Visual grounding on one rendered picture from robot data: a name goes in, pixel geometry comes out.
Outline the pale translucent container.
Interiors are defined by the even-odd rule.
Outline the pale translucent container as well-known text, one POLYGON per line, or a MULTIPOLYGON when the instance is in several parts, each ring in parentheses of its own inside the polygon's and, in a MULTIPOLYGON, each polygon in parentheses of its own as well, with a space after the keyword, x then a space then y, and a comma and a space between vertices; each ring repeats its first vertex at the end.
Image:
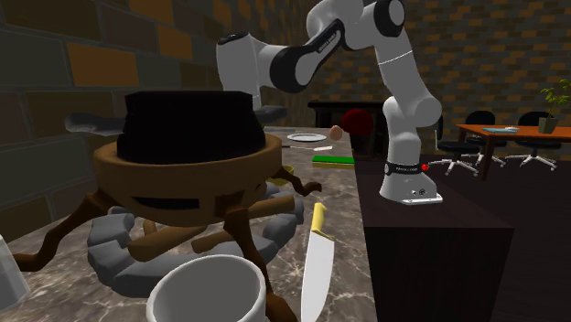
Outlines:
POLYGON ((18 304, 28 292, 27 282, 0 234, 0 312, 18 304))

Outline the white plate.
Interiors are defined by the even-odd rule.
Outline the white plate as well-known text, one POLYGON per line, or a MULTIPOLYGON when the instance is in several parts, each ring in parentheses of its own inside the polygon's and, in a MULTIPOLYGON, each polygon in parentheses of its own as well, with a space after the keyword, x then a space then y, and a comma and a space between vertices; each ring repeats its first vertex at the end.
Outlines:
POLYGON ((294 133, 286 137, 288 140, 302 143, 314 143, 327 139, 323 134, 294 133))

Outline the yellow bowl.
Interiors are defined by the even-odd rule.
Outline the yellow bowl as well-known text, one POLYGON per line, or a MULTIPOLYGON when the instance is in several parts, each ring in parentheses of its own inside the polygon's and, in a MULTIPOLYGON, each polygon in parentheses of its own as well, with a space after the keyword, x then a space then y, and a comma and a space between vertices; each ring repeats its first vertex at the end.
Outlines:
MULTIPOLYGON (((285 169, 290 174, 294 174, 294 168, 292 166, 284 165, 283 169, 285 169)), ((283 185, 288 184, 288 181, 282 178, 269 177, 268 179, 266 179, 266 181, 276 185, 277 187, 282 187, 283 185)))

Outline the white cup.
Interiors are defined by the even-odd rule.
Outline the white cup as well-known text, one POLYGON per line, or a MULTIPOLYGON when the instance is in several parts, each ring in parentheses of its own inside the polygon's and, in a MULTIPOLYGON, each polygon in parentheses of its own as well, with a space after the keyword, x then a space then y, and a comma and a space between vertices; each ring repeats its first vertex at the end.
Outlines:
POLYGON ((148 322, 265 322, 265 279, 252 262, 209 255, 165 275, 146 303, 148 322))

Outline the dark robot stand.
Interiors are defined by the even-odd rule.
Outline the dark robot stand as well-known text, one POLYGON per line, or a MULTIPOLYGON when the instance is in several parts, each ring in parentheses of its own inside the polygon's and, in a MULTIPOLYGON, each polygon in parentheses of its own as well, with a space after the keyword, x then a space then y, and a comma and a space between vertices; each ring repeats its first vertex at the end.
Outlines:
POLYGON ((490 322, 513 227, 452 188, 441 203, 380 196, 383 164, 355 165, 378 322, 490 322))

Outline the black office chair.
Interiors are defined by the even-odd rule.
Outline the black office chair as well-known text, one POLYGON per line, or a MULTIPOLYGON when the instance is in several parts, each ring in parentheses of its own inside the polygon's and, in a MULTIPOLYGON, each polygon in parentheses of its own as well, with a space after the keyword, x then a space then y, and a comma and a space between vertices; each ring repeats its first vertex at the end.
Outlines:
POLYGON ((479 151, 479 147, 477 145, 466 143, 466 142, 457 142, 457 141, 443 141, 443 129, 444 129, 444 118, 440 116, 437 122, 436 130, 435 130, 435 149, 437 151, 445 152, 451 154, 453 157, 451 159, 441 159, 437 161, 429 162, 430 166, 432 165, 444 165, 448 164, 447 171, 445 175, 448 176, 455 166, 462 166, 469 171, 472 172, 473 176, 476 177, 479 174, 478 169, 476 169, 471 163, 461 161, 460 158, 462 155, 468 154, 476 154, 479 151))
MULTIPOLYGON (((489 111, 476 111, 471 113, 466 118, 466 124, 484 124, 484 125, 494 125, 495 124, 495 116, 492 112, 489 111)), ((464 156, 472 157, 476 156, 478 160, 476 161, 474 167, 478 167, 480 162, 482 161, 486 146, 486 140, 482 137, 476 136, 473 134, 465 139, 467 143, 476 145, 479 148, 477 153, 472 154, 464 154, 464 156)))
MULTIPOLYGON (((528 112, 522 115, 518 121, 518 125, 525 126, 536 126, 539 124, 541 118, 547 118, 549 113, 547 112, 528 112)), ((532 160, 540 161, 548 166, 550 170, 554 171, 556 169, 556 164, 554 159, 544 158, 538 155, 539 150, 558 150, 562 147, 561 143, 549 142, 549 141, 516 141, 517 145, 532 148, 532 153, 530 155, 522 156, 506 156, 505 159, 510 158, 521 158, 523 161, 520 166, 524 166, 532 160)))

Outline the yellow handled kitchen knife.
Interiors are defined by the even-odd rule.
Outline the yellow handled kitchen knife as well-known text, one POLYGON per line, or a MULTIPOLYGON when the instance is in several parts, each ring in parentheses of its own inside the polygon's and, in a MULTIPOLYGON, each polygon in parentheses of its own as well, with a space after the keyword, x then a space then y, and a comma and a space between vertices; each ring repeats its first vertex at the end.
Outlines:
POLYGON ((322 231, 327 208, 314 205, 301 292, 301 322, 317 322, 326 303, 334 262, 334 239, 322 231))

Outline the orange wooden table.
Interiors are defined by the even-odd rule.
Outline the orange wooden table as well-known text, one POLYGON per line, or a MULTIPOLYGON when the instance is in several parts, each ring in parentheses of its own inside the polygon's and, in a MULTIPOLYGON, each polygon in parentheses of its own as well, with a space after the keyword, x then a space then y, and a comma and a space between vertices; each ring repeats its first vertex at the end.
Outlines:
POLYGON ((487 179, 494 149, 499 141, 549 141, 571 144, 571 126, 560 126, 553 116, 555 107, 565 106, 571 102, 571 80, 560 80, 550 88, 540 90, 540 93, 545 95, 550 109, 547 111, 549 116, 541 118, 536 126, 516 124, 511 130, 507 130, 507 125, 458 124, 459 141, 464 141, 467 134, 475 134, 486 140, 480 171, 482 181, 487 179))

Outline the green and yellow sponge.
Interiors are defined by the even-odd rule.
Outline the green and yellow sponge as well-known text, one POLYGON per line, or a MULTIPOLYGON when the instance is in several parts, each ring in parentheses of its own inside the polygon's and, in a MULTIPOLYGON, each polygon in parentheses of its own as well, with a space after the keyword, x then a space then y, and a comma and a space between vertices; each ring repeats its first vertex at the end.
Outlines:
POLYGON ((323 168, 353 169, 355 165, 353 157, 347 156, 313 156, 312 166, 323 168))

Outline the brown cauldron campfire figure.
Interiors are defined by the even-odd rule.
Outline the brown cauldron campfire figure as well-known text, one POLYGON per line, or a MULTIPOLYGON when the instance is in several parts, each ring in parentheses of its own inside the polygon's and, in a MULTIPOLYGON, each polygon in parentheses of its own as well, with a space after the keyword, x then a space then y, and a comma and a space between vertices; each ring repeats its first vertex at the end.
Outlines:
POLYGON ((140 91, 125 102, 123 131, 93 154, 96 190, 47 233, 38 252, 16 254, 18 268, 41 270, 67 234, 121 206, 144 220, 145 234, 101 268, 103 282, 120 295, 150 296, 183 263, 171 250, 186 241, 198 254, 235 241, 248 263, 264 269, 249 221, 295 206, 293 196, 267 199, 267 180, 286 180, 302 196, 320 185, 302 183, 284 169, 281 140, 264 132, 252 95, 140 91))

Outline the dark red round ball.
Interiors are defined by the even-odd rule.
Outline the dark red round ball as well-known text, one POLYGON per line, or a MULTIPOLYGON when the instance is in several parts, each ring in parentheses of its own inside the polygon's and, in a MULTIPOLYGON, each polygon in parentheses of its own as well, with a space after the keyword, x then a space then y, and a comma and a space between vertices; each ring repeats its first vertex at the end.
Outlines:
POLYGON ((341 128, 356 135, 367 135, 374 127, 372 115, 361 109, 351 109, 341 118, 341 128))

